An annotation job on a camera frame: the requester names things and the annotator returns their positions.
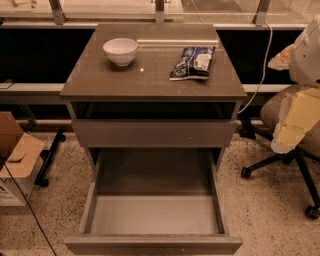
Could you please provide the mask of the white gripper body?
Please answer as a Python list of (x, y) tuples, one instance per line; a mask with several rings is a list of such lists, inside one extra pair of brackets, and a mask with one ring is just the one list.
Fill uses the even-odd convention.
[(315, 16), (296, 38), (289, 75), (298, 84), (320, 87), (320, 15)]

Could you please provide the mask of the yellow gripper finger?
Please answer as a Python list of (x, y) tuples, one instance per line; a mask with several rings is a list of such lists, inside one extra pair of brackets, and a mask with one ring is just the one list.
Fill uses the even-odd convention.
[(275, 153), (286, 154), (295, 149), (320, 121), (320, 90), (310, 88), (286, 93), (278, 117), (271, 149)]
[(279, 52), (275, 57), (273, 57), (269, 61), (268, 67), (278, 71), (288, 70), (292, 49), (293, 45), (289, 45), (286, 48), (284, 48), (281, 52)]

